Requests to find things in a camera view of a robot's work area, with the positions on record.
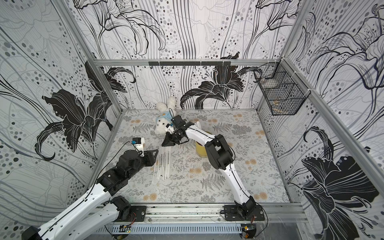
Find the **yellow plastic cup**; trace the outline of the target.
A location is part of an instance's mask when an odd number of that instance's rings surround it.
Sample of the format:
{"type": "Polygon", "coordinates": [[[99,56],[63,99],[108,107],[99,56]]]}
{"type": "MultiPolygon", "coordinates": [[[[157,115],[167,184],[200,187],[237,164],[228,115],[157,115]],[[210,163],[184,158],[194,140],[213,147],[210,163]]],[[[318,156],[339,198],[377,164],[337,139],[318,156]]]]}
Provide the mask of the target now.
{"type": "Polygon", "coordinates": [[[196,152],[197,152],[198,156],[200,156],[201,158],[207,158],[208,155],[207,155],[205,147],[202,146],[198,142],[195,142],[195,145],[196,145],[196,152]]]}

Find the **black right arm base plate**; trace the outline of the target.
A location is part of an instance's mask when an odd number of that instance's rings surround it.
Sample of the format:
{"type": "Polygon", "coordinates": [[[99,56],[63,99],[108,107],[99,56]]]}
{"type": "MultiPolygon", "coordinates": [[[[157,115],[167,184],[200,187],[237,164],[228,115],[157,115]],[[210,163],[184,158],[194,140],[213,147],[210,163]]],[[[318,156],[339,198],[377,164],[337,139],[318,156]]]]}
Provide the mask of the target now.
{"type": "Polygon", "coordinates": [[[250,211],[236,205],[224,205],[224,209],[220,211],[228,222],[236,221],[265,221],[263,208],[256,205],[250,211]]]}

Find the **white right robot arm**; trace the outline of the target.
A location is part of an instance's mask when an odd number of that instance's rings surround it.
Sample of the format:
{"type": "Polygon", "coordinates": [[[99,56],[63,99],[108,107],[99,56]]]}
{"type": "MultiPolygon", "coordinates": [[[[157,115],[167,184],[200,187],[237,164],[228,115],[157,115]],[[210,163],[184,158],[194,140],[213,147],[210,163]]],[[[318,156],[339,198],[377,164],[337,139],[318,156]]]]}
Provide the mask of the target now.
{"type": "Polygon", "coordinates": [[[163,147],[184,144],[183,139],[193,140],[203,146],[212,167],[219,170],[230,185],[240,218],[246,220],[255,215],[257,203],[238,175],[234,164],[236,154],[224,136],[209,134],[195,123],[185,122],[180,115],[171,120],[158,118],[156,123],[155,132],[165,136],[163,147]]]}

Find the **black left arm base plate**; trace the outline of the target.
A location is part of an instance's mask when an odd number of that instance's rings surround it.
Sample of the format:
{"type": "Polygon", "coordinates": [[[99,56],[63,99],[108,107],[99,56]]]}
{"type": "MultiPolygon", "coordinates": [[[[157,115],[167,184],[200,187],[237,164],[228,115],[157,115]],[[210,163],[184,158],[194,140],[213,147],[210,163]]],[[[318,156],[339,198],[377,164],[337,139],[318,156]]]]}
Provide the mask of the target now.
{"type": "Polygon", "coordinates": [[[143,222],[145,220],[146,206],[130,206],[119,211],[115,222],[143,222]]]}

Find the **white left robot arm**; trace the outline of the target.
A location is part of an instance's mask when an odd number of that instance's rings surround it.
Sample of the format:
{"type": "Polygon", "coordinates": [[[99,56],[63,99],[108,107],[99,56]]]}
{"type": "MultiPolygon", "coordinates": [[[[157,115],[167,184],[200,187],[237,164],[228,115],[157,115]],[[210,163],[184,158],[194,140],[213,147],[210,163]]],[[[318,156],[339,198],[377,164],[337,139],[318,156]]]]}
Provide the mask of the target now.
{"type": "Polygon", "coordinates": [[[131,204],[115,194],[144,167],[156,163],[158,150],[125,151],[116,165],[104,172],[95,184],[59,215],[41,225],[24,230],[23,240],[83,240],[116,220],[135,221],[131,204]]]}

